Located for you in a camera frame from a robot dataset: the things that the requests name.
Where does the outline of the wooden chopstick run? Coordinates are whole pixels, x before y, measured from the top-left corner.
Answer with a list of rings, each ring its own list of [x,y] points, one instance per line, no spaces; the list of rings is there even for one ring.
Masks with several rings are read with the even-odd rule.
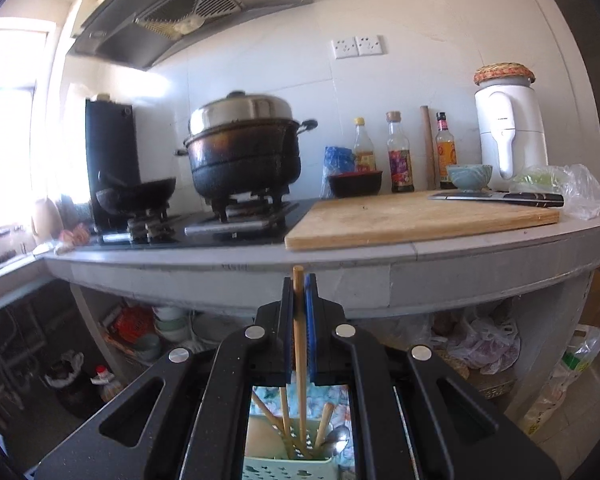
[[[265,418],[271,423],[274,429],[278,431],[284,445],[287,448],[287,455],[293,458],[297,454],[303,458],[310,458],[311,454],[306,446],[297,438],[293,437],[290,432],[290,425],[285,422],[285,419],[275,416],[271,410],[265,405],[260,396],[254,391],[251,393],[251,401],[257,405]]]
[[[332,413],[334,412],[335,404],[332,402],[326,402],[322,409],[320,423],[318,424],[315,440],[314,450],[317,451],[325,442],[327,428],[332,419]]]
[[[279,399],[280,399],[280,409],[282,410],[282,421],[283,421],[283,441],[286,446],[287,456],[290,460],[293,460],[296,457],[296,451],[294,450],[294,444],[291,439],[291,426],[290,426],[290,417],[288,410],[288,398],[287,398],[287,388],[280,387],[279,388]]]
[[[304,270],[302,266],[292,269],[292,288],[294,289],[294,365],[297,377],[297,399],[299,413],[299,443],[303,455],[306,450],[306,380],[308,379],[308,336],[306,336],[306,305],[304,300]]]

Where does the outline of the steel spoon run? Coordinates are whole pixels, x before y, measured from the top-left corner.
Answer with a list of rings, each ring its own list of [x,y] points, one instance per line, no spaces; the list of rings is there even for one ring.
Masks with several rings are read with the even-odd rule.
[[[321,446],[321,456],[324,460],[337,456],[348,445],[351,437],[347,426],[341,425],[334,428],[325,438]]]

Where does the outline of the green star-cut utensil caddy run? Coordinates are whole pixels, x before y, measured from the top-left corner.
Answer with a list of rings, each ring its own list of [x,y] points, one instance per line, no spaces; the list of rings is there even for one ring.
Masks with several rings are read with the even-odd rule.
[[[328,460],[270,460],[245,457],[242,480],[338,480],[338,465]]]

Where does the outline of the red snack package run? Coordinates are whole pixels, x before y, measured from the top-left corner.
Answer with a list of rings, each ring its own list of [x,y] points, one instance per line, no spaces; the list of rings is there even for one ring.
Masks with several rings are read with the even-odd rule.
[[[152,334],[154,314],[143,307],[126,307],[112,323],[112,330],[123,341],[135,344],[140,338]]]

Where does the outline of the plastic bag under counter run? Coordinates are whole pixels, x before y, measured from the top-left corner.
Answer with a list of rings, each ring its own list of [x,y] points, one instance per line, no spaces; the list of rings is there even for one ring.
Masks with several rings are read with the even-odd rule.
[[[500,324],[492,318],[462,318],[449,336],[446,352],[481,375],[495,375],[511,368],[519,358],[521,338],[511,318]]]

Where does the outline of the blue plastic bag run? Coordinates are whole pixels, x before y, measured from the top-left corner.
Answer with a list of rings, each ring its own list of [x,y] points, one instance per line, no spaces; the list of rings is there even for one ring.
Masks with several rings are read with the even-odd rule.
[[[323,158],[321,198],[332,198],[329,178],[337,174],[347,174],[355,170],[355,158],[350,148],[340,146],[326,146]]]

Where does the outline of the black wok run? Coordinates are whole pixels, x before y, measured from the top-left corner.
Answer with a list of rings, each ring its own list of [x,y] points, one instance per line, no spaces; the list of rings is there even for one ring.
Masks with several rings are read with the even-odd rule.
[[[110,214],[136,214],[164,209],[176,185],[175,178],[127,184],[102,171],[98,173],[98,180],[104,188],[96,192],[97,201]]]

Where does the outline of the yellow cap oil bottle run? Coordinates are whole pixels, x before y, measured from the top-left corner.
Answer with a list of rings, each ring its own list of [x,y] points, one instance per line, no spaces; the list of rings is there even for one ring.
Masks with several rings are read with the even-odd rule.
[[[355,159],[355,170],[359,172],[376,171],[376,158],[372,140],[366,130],[366,123],[363,117],[357,117],[354,120],[355,142],[353,154]]]

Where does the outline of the wooden rolling pin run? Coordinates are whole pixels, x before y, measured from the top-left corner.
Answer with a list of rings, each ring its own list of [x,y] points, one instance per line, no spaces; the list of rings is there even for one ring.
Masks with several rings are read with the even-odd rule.
[[[434,190],[437,187],[437,174],[436,166],[434,166],[434,139],[431,134],[429,108],[427,105],[422,105],[419,110],[422,118],[422,137],[425,143],[427,188]]]

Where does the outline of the light blue ceramic bowl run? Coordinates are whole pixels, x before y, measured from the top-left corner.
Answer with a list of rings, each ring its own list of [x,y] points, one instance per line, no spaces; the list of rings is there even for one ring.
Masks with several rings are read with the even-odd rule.
[[[447,166],[446,172],[459,190],[480,191],[486,188],[492,177],[491,165],[453,165]]]

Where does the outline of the red label sauce bottle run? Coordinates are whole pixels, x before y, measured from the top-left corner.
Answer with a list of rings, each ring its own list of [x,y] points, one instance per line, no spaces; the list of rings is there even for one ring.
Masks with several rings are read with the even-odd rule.
[[[438,133],[436,135],[436,148],[438,155],[438,176],[440,188],[452,190],[454,184],[450,178],[448,167],[456,164],[455,140],[450,133],[445,112],[437,112]]]

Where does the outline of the black splash guard panel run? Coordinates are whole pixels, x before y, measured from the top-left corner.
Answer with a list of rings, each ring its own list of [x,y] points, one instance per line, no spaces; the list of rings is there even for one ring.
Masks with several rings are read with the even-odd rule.
[[[100,172],[106,172],[127,184],[140,183],[131,105],[85,101],[85,157],[95,230],[103,233],[125,228],[125,216],[107,212],[99,205],[96,193],[105,188],[98,180]]]

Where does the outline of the clear bag with vegetables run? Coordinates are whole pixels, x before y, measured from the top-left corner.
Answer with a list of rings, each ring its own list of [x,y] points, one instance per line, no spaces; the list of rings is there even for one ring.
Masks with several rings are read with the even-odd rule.
[[[566,216],[580,220],[600,216],[600,182],[582,164],[524,168],[509,181],[508,190],[560,194]]]

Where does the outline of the woven straw lid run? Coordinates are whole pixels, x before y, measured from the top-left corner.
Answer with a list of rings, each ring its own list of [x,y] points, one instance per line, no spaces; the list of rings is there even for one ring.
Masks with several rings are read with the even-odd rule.
[[[524,64],[515,62],[501,62],[483,65],[474,73],[474,84],[480,86],[488,81],[505,79],[505,78],[521,78],[527,84],[535,82],[535,74]]]

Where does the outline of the wall socket plate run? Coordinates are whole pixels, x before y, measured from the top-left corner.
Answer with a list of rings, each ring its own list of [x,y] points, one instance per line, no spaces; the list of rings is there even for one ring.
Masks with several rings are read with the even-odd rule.
[[[357,58],[358,56],[383,55],[384,45],[381,36],[366,35],[333,39],[330,42],[335,60]]]

